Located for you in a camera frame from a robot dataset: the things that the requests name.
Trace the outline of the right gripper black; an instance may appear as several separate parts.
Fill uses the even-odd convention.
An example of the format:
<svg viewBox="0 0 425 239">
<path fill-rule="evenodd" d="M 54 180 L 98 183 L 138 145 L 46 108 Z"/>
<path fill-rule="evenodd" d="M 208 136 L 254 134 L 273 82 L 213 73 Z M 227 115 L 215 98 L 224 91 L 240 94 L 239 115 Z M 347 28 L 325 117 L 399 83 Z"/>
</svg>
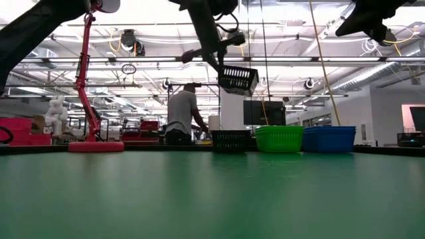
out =
<svg viewBox="0 0 425 239">
<path fill-rule="evenodd" d="M 396 10 L 415 0 L 355 0 L 355 9 L 335 31 L 337 37 L 364 32 L 377 42 L 389 40 L 394 35 L 383 24 L 384 19 L 395 16 Z"/>
</svg>

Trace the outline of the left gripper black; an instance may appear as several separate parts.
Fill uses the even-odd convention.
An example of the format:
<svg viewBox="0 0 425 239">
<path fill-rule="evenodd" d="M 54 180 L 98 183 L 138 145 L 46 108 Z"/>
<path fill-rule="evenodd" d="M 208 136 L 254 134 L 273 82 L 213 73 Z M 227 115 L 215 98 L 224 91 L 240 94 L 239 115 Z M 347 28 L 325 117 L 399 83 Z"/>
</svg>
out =
<svg viewBox="0 0 425 239">
<path fill-rule="evenodd" d="M 220 72 L 224 67 L 224 56 L 227 53 L 227 48 L 221 46 L 216 50 L 204 50 L 199 48 L 197 50 L 188 50 L 181 55 L 181 62 L 191 62 L 196 57 L 201 57 L 202 61 L 209 63 L 216 72 Z"/>
</svg>

